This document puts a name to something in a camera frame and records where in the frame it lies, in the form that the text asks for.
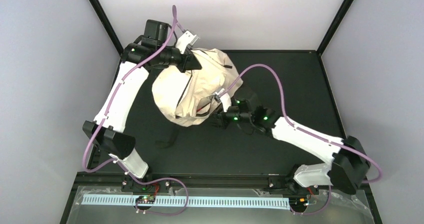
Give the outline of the cream canvas backpack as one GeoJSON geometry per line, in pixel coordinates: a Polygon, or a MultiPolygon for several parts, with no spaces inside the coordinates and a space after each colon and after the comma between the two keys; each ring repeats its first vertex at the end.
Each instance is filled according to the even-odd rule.
{"type": "Polygon", "coordinates": [[[243,85],[243,80],[230,57],[219,49],[192,50],[200,62],[201,70],[180,72],[171,66],[157,76],[152,84],[154,103],[164,117],[173,123],[167,141],[157,140],[156,147],[171,147],[181,127],[212,125],[212,113],[222,108],[214,99],[215,92],[224,88],[231,100],[243,85]]]}

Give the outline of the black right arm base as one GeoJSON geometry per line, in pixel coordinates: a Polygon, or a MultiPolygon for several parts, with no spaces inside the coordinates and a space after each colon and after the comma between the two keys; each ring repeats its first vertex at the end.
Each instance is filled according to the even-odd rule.
{"type": "Polygon", "coordinates": [[[269,175],[267,177],[268,185],[263,189],[266,192],[281,191],[284,194],[294,196],[318,195],[319,190],[312,187],[303,187],[298,184],[292,177],[286,175],[269,175]]]}

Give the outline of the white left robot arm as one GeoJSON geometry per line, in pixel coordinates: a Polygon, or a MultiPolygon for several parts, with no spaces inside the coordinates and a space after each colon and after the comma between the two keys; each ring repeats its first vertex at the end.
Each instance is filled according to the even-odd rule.
{"type": "Polygon", "coordinates": [[[149,19],[144,33],[123,50],[116,80],[103,107],[94,120],[85,121],[82,127],[89,139],[82,158],[87,173],[96,172],[108,163],[93,169],[87,167],[88,152],[97,147],[110,156],[110,162],[121,165],[127,175],[143,179],[147,174],[149,166],[135,148],[136,139],[124,134],[140,88],[154,68],[173,66],[181,72],[201,69],[191,52],[199,36],[186,29],[181,29],[181,36],[177,36],[176,27],[181,28],[177,20],[168,24],[149,19]]]}

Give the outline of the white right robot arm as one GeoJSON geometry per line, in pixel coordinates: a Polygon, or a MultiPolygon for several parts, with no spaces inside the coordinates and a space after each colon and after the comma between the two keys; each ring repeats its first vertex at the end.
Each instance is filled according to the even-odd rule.
{"type": "Polygon", "coordinates": [[[247,99],[234,100],[229,107],[219,106],[211,115],[213,124],[227,128],[231,122],[246,123],[254,132],[300,148],[322,162],[297,164],[286,177],[285,188],[293,194],[311,186],[333,186],[345,194],[356,194],[363,184],[371,162],[361,142],[353,137],[331,136],[247,99]]]}

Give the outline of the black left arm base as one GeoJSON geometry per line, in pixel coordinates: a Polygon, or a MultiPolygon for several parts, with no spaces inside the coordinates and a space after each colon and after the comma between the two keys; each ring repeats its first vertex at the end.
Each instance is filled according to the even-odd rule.
{"type": "Polygon", "coordinates": [[[151,183],[148,185],[142,185],[135,182],[129,175],[121,177],[121,191],[125,193],[133,194],[154,194],[154,193],[165,193],[169,187],[166,186],[166,182],[169,180],[161,180],[159,182],[151,183]]]}

